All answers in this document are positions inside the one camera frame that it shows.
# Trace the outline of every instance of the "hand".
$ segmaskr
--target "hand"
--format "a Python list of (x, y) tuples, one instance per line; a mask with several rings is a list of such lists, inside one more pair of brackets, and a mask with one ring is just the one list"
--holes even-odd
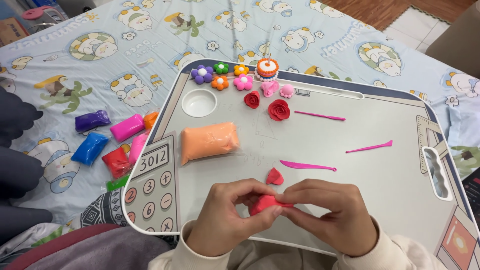
[(283, 208), (282, 215), (318, 239), (351, 257), (369, 253), (378, 241), (375, 228), (357, 186), (305, 179), (275, 198), (283, 203), (313, 204), (331, 212), (315, 217), (298, 208)]
[(214, 184), (186, 244), (197, 254), (216, 257), (227, 253), (253, 234), (272, 226), (281, 206), (270, 206), (253, 217), (241, 218), (235, 205), (250, 207), (259, 195), (276, 192), (253, 178), (227, 184)]

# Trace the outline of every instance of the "sweater cuff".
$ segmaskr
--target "sweater cuff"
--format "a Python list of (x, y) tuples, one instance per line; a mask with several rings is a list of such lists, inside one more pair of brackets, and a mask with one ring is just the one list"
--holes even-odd
[(348, 269), (356, 270), (396, 270), (406, 269), (410, 265), (407, 255), (395, 244), (380, 228), (378, 222), (372, 217), (373, 224), (379, 232), (376, 246), (361, 257), (350, 257), (338, 253), (338, 261)]
[(182, 270), (226, 269), (230, 252), (218, 257), (206, 257), (191, 250), (184, 239), (187, 239), (196, 220), (188, 221), (182, 226), (180, 240), (172, 257), (172, 268)]

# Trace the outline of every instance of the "white clay ball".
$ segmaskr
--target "white clay ball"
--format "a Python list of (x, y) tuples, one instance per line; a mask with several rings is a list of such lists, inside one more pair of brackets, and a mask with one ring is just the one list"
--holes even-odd
[(207, 70), (204, 69), (204, 68), (201, 68), (201, 69), (198, 70), (198, 74), (203, 77), (203, 76), (207, 75)]

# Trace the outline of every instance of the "gray blanket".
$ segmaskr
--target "gray blanket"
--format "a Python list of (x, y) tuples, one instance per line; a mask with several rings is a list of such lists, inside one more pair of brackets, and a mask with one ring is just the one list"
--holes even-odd
[(170, 249), (170, 245), (158, 237), (139, 233), (132, 227), (121, 227), (75, 243), (26, 269), (141, 270), (147, 269), (149, 261)]

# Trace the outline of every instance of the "purple clay flower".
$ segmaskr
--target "purple clay flower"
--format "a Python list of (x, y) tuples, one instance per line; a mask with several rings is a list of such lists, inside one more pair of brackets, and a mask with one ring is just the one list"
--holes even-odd
[(205, 67), (203, 65), (199, 65), (197, 69), (192, 70), (192, 78), (195, 79), (195, 82), (201, 85), (204, 82), (211, 82), (212, 81), (212, 74), (213, 68), (212, 67)]

